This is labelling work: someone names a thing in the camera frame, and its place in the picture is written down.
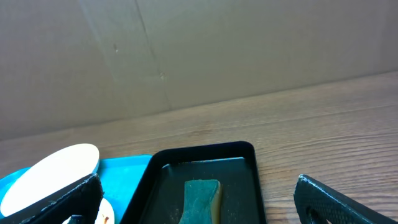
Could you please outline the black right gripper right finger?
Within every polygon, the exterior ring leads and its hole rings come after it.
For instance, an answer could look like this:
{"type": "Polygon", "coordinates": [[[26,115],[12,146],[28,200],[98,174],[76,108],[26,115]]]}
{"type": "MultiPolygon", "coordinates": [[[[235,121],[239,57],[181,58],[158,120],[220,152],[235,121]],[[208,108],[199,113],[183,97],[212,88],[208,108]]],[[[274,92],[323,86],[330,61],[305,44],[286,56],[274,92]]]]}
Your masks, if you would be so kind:
{"type": "Polygon", "coordinates": [[[308,175],[299,175],[294,202],[301,223],[397,224],[308,175]]]}

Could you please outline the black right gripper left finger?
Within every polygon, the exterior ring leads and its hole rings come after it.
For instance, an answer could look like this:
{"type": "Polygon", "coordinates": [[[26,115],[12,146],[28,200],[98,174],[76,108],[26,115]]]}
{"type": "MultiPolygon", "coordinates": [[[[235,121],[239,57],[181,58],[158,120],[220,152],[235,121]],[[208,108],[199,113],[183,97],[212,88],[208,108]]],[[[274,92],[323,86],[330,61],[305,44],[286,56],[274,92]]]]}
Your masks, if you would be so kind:
{"type": "Polygon", "coordinates": [[[8,217],[3,224],[94,224],[103,199],[103,188],[98,174],[88,174],[42,200],[8,217]]]}

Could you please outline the green yellow sponge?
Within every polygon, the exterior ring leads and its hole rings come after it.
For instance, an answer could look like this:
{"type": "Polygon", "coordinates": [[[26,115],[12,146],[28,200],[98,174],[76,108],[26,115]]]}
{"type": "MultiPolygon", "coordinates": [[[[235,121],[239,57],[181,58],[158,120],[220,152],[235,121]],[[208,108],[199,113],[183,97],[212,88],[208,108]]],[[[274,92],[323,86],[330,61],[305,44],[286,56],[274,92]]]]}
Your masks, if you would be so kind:
{"type": "Polygon", "coordinates": [[[221,198],[222,186],[216,179],[186,181],[179,224],[219,224],[221,198]]]}

